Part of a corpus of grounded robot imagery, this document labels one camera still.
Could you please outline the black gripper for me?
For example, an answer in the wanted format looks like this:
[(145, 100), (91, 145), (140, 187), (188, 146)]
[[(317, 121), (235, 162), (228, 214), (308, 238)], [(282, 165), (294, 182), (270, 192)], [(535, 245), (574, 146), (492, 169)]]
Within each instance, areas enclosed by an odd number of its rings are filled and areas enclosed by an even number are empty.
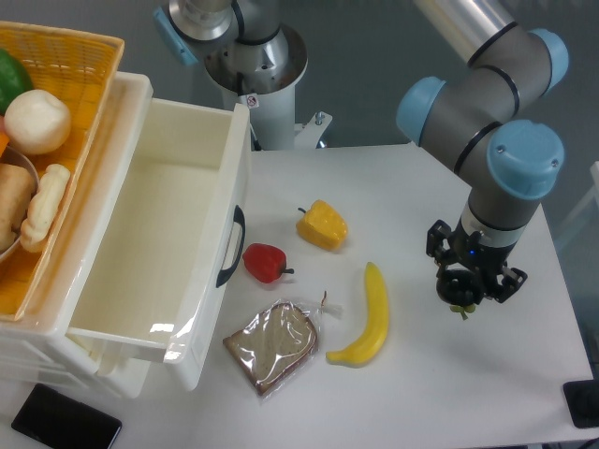
[(437, 220), (427, 231), (425, 253), (439, 267), (460, 264), (492, 279), (486, 297), (498, 303), (505, 303), (528, 279), (525, 271), (505, 264), (511, 246), (487, 246), (477, 231), (468, 235), (461, 223), (452, 232), (446, 222)]

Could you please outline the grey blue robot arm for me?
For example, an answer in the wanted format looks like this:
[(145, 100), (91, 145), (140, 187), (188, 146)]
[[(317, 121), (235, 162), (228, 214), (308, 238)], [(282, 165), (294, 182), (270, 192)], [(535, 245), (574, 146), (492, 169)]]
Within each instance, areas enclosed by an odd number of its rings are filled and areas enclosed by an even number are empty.
[(396, 124), (470, 187), (458, 223), (435, 222), (426, 240), (440, 299), (470, 313), (485, 298), (506, 301), (526, 281), (507, 259), (554, 187), (564, 147), (551, 128), (519, 112), (563, 79), (569, 54), (558, 35), (522, 28), (497, 1), (417, 6), (469, 72), (455, 84), (416, 82)]

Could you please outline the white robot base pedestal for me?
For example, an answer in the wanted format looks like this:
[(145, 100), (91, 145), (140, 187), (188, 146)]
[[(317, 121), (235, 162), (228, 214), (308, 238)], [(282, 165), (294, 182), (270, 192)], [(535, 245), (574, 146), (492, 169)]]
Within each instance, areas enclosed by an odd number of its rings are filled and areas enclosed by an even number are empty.
[(300, 34), (281, 21), (279, 2), (168, 1), (153, 21), (182, 65), (204, 65), (226, 109), (249, 109), (253, 150), (325, 147), (329, 114), (296, 120), (296, 86), (308, 52)]

